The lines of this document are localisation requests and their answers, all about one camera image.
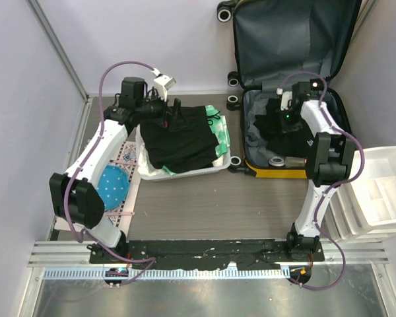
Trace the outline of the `black garment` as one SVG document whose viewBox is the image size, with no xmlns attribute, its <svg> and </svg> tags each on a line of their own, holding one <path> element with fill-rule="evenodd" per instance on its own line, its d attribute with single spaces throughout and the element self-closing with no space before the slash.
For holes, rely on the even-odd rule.
<svg viewBox="0 0 396 317">
<path fill-rule="evenodd" d="M 151 165 L 175 174 L 199 170 L 218 159 L 218 139 L 211 131 L 204 106 L 183 108 L 174 130 L 158 120 L 143 120 L 140 133 Z"/>
<path fill-rule="evenodd" d="M 297 131 L 284 133 L 280 119 L 280 100 L 270 98 L 265 106 L 266 114 L 256 115 L 254 126 L 266 140 L 266 148 L 280 156 L 308 158 L 314 136 L 306 122 Z"/>
</svg>

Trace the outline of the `green white tie-dye shirt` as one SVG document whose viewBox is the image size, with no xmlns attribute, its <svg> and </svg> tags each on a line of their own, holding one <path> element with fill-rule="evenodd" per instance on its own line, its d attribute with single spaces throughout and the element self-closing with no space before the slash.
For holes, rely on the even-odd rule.
<svg viewBox="0 0 396 317">
<path fill-rule="evenodd" d="M 226 118 L 212 105 L 184 108 L 189 125 L 163 141 L 162 169 L 172 173 L 210 167 L 227 153 L 230 135 Z"/>
</svg>

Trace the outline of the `white perforated plastic basket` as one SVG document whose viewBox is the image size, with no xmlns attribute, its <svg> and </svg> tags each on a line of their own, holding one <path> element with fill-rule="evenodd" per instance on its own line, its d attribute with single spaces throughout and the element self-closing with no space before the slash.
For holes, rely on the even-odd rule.
<svg viewBox="0 0 396 317">
<path fill-rule="evenodd" d="M 136 155 L 137 155 L 137 171 L 139 173 L 139 176 L 143 180 L 163 181 L 163 180 L 176 179 L 176 178 L 200 176 L 204 174 L 214 174 L 221 170 L 227 169 L 231 163 L 231 151 L 229 147 L 227 153 L 222 155 L 221 158 L 217 160 L 220 163 L 218 166 L 210 166 L 208 168 L 190 170 L 188 172 L 178 173 L 178 174 L 170 174 L 165 170 L 156 170 L 154 174 L 149 174 L 145 170 L 145 161 L 146 161 L 145 146 L 143 145 L 144 141 L 141 136 L 141 130 L 139 125 L 136 128 L 135 143 L 136 143 Z"/>
</svg>

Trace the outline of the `yellow cartoon hard-shell suitcase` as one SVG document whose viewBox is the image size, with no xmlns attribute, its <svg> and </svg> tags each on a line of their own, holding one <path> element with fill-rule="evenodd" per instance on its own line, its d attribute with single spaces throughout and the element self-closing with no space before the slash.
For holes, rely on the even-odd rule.
<svg viewBox="0 0 396 317">
<path fill-rule="evenodd" d="M 226 107 L 241 114 L 243 158 L 233 158 L 231 172 L 256 178 L 305 178 L 302 168 L 276 167 L 271 157 L 282 157 L 266 148 L 255 116 L 278 88 L 291 90 L 299 82 L 324 79 L 324 102 L 336 123 L 345 131 L 350 125 L 340 96 L 329 87 L 345 60 L 359 1 L 221 1 L 216 8 L 220 22 L 231 22 L 236 69 L 229 72 L 230 95 Z"/>
</svg>

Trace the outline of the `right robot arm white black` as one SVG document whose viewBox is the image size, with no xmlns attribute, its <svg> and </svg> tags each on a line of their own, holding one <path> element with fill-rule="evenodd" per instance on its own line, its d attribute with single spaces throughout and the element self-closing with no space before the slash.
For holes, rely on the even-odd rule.
<svg viewBox="0 0 396 317">
<path fill-rule="evenodd" d="M 299 132 L 307 127 L 312 145 L 304 156 L 305 172 L 309 181 L 302 210 L 292 224 L 284 241 L 273 241 L 273 249 L 262 252 L 262 260 L 303 262 L 324 260 L 320 236 L 321 222 L 327 206 L 337 189 L 354 180 L 350 175 L 354 152 L 360 143 L 344 131 L 329 113 L 324 102 L 328 87 L 324 79 L 299 82 L 290 91 L 277 89 L 269 105 L 279 116 L 284 134 Z"/>
</svg>

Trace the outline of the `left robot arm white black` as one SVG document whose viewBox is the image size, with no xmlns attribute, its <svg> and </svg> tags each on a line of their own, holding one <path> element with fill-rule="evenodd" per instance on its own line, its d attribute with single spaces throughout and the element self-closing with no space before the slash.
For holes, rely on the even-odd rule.
<svg viewBox="0 0 396 317">
<path fill-rule="evenodd" d="M 114 151 L 127 139 L 140 121 L 165 118 L 170 113 L 168 91 L 176 81 L 168 75 L 157 75 L 152 90 L 142 78 L 126 77 L 113 106 L 102 111 L 102 120 L 79 158 L 62 174 L 55 173 L 49 180 L 53 211 L 65 219 L 75 239 L 83 241 L 90 235 L 104 250 L 112 263 L 127 260 L 126 235 L 114 227 L 104 214 L 104 202 L 96 187 Z"/>
</svg>

